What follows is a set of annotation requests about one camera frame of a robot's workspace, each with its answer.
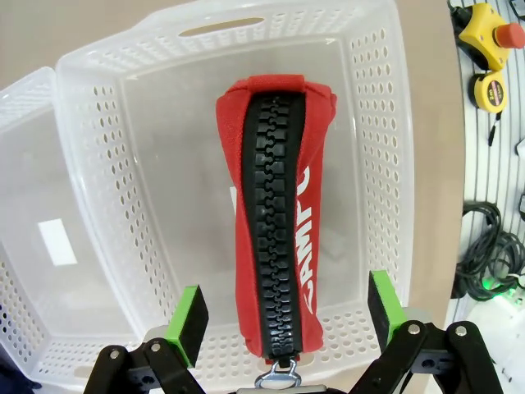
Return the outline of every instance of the tape measure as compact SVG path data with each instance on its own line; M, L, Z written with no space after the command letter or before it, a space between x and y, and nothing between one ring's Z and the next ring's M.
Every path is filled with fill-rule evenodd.
M491 113L503 111L507 92L501 71L475 74L468 83L468 97L477 108Z

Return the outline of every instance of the tape measure label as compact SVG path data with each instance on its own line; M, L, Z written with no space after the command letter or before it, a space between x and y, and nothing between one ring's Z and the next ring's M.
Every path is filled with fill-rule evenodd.
M497 107L503 101L503 86L497 80L493 80L486 89L489 102Z

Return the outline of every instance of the red button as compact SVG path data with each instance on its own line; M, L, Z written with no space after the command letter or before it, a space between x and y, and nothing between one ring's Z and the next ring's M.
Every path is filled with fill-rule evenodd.
M502 48L520 49L525 46L525 31L518 23L496 27L494 36Z

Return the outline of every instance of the zipper teeth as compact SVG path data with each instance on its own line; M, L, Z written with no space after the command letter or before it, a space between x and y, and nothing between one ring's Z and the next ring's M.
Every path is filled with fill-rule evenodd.
M287 245L293 226L287 226L286 210L295 207L294 200L286 199L286 187L295 187L285 182L289 111L290 97L272 95L262 101L255 147L254 249L262 289L262 330L266 329L266 352L271 359L297 354L298 334L301 343L300 321L292 313L299 306L293 305L296 297L290 294L297 291L295 260Z

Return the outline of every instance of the red pouch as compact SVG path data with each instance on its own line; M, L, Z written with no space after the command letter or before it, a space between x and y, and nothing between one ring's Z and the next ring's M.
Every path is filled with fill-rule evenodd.
M322 346L316 316L322 156L335 114L329 87L295 75L252 76L217 100L237 189L240 331L252 353L270 360Z

